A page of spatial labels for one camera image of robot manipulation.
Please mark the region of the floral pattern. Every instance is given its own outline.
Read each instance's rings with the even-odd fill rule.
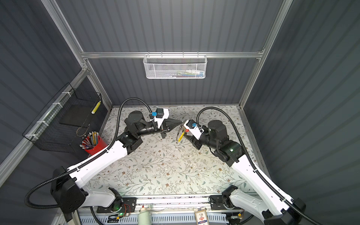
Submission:
[[[168,107],[169,117],[183,121],[195,119],[202,108],[204,107]],[[232,118],[251,158],[257,163],[237,107],[220,105],[218,108]],[[112,109],[102,133],[102,138],[108,144],[115,133],[118,110],[119,108]],[[149,112],[145,107],[123,108],[119,134],[125,128],[124,119],[134,110],[141,111],[149,121]],[[230,122],[218,111],[204,111],[199,123],[207,125],[210,120],[215,119],[221,120],[227,127],[230,139],[238,142]],[[177,131],[178,128],[173,129],[167,133],[165,139],[162,139],[160,134],[142,137],[144,142],[136,151],[105,168],[93,177],[88,185],[94,188],[113,187],[124,196],[220,193],[230,184],[245,192],[254,192],[237,172],[213,156],[208,147],[203,146],[197,150],[185,138],[176,144]]]

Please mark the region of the corrugated dark wall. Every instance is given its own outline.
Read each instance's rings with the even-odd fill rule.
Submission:
[[[57,1],[84,51],[261,51],[281,0]],[[255,59],[209,59],[205,79],[151,80],[140,59],[90,59],[112,103],[238,103]]]
[[[80,69],[41,1],[0,1],[0,162],[47,102]],[[0,188],[0,224],[50,224],[56,209],[28,208],[24,196],[50,178],[55,168],[80,160],[73,154],[32,147]],[[54,203],[48,186],[31,200]]]
[[[359,9],[295,1],[245,105],[271,178],[323,224],[359,223]]]

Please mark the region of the red object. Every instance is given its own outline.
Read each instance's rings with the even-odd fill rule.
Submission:
[[[92,156],[106,148],[106,146],[108,146],[100,136],[98,136],[98,140],[99,143],[95,147],[93,147],[92,149],[85,149],[85,151]]]

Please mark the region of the black mounting plate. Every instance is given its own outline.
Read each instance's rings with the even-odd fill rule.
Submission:
[[[124,201],[125,204],[130,206],[130,212],[135,212],[137,198],[122,198],[122,200]],[[105,207],[99,206],[98,209],[96,210],[96,212],[97,213],[112,213],[110,210],[111,210],[110,207],[105,208]],[[122,207],[119,212],[125,212],[125,207]],[[128,212],[129,212],[129,207],[126,206],[126,213],[128,213]]]
[[[209,198],[215,200],[215,202],[210,203],[211,210],[227,210],[227,208],[225,208],[224,204],[222,203],[222,195],[210,195]]]

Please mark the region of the wire mesh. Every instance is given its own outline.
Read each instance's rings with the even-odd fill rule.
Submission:
[[[103,113],[100,112],[102,103],[94,114],[91,113],[101,100],[101,94],[97,92],[72,89],[59,102],[53,103],[55,107],[42,121],[37,121],[40,125],[35,132],[28,133],[27,129],[23,136],[40,150],[82,153],[84,150],[79,145],[83,136],[91,131],[99,131],[102,124],[92,123],[92,121],[101,121],[97,117],[104,119]],[[68,125],[61,122],[73,106],[88,108],[87,115],[79,121],[81,125]]]
[[[150,58],[144,56],[146,77],[149,79],[205,78],[207,58]]]

